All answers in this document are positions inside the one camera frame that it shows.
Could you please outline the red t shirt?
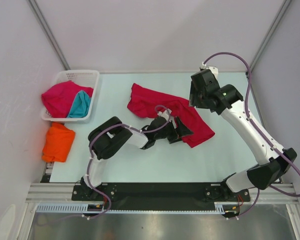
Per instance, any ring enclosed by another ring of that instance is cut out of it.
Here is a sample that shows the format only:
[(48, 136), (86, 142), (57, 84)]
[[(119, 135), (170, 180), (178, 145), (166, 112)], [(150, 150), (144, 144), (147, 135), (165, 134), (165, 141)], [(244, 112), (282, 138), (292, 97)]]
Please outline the red t shirt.
[(193, 134), (185, 136), (182, 141), (194, 148), (215, 136), (215, 132), (202, 120), (194, 107), (189, 106), (185, 98), (144, 88), (136, 83), (131, 87), (130, 101), (127, 108), (140, 118), (158, 116), (155, 107), (161, 105), (171, 110), (171, 115), (179, 117), (181, 122)]
[(91, 98), (94, 90), (68, 80), (53, 85), (41, 95), (41, 100), (52, 118), (66, 118), (79, 91), (85, 91)]

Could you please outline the white plastic laundry basket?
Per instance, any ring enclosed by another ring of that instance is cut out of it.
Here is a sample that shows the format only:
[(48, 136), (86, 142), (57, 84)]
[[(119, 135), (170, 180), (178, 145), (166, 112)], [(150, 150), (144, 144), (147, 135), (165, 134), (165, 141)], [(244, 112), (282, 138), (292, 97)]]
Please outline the white plastic laundry basket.
[(92, 112), (99, 76), (97, 70), (59, 72), (50, 88), (41, 95), (41, 118), (59, 123), (87, 121)]

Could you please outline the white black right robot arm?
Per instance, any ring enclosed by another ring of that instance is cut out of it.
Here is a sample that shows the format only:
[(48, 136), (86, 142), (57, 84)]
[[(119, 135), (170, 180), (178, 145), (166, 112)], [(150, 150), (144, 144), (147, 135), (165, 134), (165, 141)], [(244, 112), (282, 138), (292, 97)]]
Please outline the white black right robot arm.
[(249, 188), (265, 190), (290, 168), (297, 153), (293, 148), (284, 148), (274, 139), (267, 143), (253, 127), (253, 115), (245, 110), (245, 101), (231, 84), (221, 87), (217, 81), (216, 68), (203, 69), (191, 76), (189, 104), (200, 109), (209, 109), (226, 120), (240, 135), (255, 157), (257, 164), (247, 170), (234, 173), (224, 179), (221, 196), (232, 201), (239, 192)]

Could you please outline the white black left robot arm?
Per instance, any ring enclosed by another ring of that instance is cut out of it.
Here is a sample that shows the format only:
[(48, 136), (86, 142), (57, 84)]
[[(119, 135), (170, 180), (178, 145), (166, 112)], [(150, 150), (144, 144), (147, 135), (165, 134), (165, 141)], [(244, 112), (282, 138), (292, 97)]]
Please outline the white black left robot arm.
[(106, 160), (113, 157), (125, 144), (147, 150), (161, 139), (167, 139), (173, 144), (183, 137), (193, 135), (194, 132), (179, 117), (158, 116), (141, 129), (122, 123), (116, 116), (110, 118), (88, 135), (90, 158), (80, 180), (83, 194), (90, 200), (100, 196), (99, 185), (102, 183)]

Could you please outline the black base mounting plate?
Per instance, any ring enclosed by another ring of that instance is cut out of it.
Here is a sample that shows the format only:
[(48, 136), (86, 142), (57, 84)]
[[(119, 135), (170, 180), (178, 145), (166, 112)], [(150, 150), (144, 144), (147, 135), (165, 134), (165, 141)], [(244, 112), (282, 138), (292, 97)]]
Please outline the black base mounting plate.
[(237, 193), (217, 182), (105, 182), (91, 189), (83, 181), (73, 187), (73, 201), (103, 201), (119, 211), (209, 211), (215, 203), (249, 203), (247, 189)]

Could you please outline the teal t shirt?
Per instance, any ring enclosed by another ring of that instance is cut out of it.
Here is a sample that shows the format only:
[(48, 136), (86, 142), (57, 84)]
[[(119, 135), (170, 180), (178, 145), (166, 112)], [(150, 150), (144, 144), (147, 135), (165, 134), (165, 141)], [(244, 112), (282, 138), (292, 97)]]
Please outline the teal t shirt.
[(89, 112), (90, 104), (91, 98), (89, 95), (83, 90), (79, 91), (73, 100), (67, 118), (73, 119), (86, 117)]

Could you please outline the orange folded t shirt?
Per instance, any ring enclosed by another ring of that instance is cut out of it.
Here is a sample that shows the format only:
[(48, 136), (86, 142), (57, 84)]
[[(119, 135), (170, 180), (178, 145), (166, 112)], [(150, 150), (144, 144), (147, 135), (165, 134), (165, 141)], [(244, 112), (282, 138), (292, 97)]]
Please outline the orange folded t shirt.
[(45, 135), (42, 160), (46, 163), (65, 163), (72, 148), (76, 133), (64, 124), (52, 122)]

